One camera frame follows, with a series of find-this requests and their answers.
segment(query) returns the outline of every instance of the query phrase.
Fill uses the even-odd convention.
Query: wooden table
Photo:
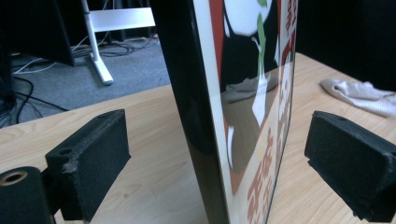
[[[384,119],[332,98],[319,82],[347,77],[297,54],[289,137],[269,223],[366,223],[307,164],[304,146],[314,110],[358,123],[396,144],[396,119]],[[44,170],[44,155],[93,117],[125,108],[132,159],[92,223],[207,223],[170,86],[144,91],[0,130],[0,173]],[[57,214],[58,223],[64,223]]]

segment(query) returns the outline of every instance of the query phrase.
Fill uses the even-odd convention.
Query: screw hole
[[[16,171],[0,179],[0,186],[9,186],[22,181],[27,176],[24,171]]]
[[[70,154],[70,152],[72,152],[72,149],[68,148],[68,149],[64,149],[61,152],[59,152],[59,154],[61,154],[61,156],[65,156],[67,154]]]

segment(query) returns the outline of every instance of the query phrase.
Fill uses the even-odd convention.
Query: gray carpet
[[[76,58],[74,67],[56,63],[43,72],[14,76],[25,78],[34,84],[32,96],[66,109],[93,105],[170,83],[161,44],[157,38],[130,40],[127,43],[138,50],[128,56],[102,56],[107,69],[114,79],[114,83],[110,86],[102,84],[88,56]],[[33,59],[34,57],[24,57],[18,59],[17,62],[14,60],[13,63],[23,64]],[[35,71],[46,66],[35,66],[25,71]],[[14,82],[14,88],[15,91],[25,94],[28,94],[31,89],[27,82],[17,79]],[[17,112],[23,99],[20,95],[18,96],[18,105],[11,111],[9,116],[0,120],[0,127],[13,125],[17,122]],[[46,105],[30,99],[19,115],[19,123],[61,112],[63,111],[52,105]]]

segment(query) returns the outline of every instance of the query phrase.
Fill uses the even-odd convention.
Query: white fabric
[[[377,90],[370,82],[324,79],[320,84],[330,95],[358,108],[383,117],[396,116],[396,92]]]

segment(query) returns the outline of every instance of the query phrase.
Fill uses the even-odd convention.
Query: glossy sign panel
[[[297,2],[151,4],[209,221],[263,223],[289,129]]]

